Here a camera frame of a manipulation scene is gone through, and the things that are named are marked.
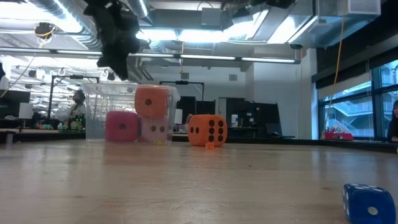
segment orange dice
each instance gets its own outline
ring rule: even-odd
[[[139,85],[134,98],[137,114],[146,118],[167,115],[169,89],[158,85]]]
[[[205,146],[208,142],[222,146],[226,135],[227,125],[222,116],[195,115],[189,121],[188,139],[192,146]]]

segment red object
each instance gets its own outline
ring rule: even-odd
[[[138,115],[133,112],[110,111],[106,115],[105,139],[128,142],[137,140]]]
[[[158,85],[139,85],[134,97],[137,114],[147,118],[167,115],[169,90]]]
[[[192,146],[205,146],[213,143],[222,146],[227,136],[225,119],[218,115],[192,116],[188,125],[188,139]]]
[[[211,142],[206,143],[206,149],[209,149],[209,150],[214,149],[214,144]]]
[[[351,133],[325,133],[325,139],[354,141]]]

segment person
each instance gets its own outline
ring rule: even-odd
[[[398,100],[392,109],[392,119],[388,127],[387,139],[389,142],[398,142]]]
[[[0,62],[0,90],[7,90],[9,80],[6,77],[5,71],[2,69],[2,63]]]
[[[73,100],[76,103],[70,110],[68,117],[68,129],[81,129],[85,127],[84,119],[81,122],[75,122],[74,119],[85,118],[86,115],[86,96],[82,90],[76,91],[73,96]]]

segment pink dice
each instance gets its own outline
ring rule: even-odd
[[[137,140],[138,115],[133,112],[110,111],[106,115],[107,141],[133,142]]]
[[[140,116],[141,135],[138,138],[139,142],[156,142],[166,141],[167,133],[169,131],[169,122],[167,117],[164,118],[146,118]]]

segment light pink dice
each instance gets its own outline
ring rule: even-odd
[[[151,119],[140,116],[141,135],[138,138],[139,142],[156,142],[166,141],[168,133],[168,119],[167,117]]]

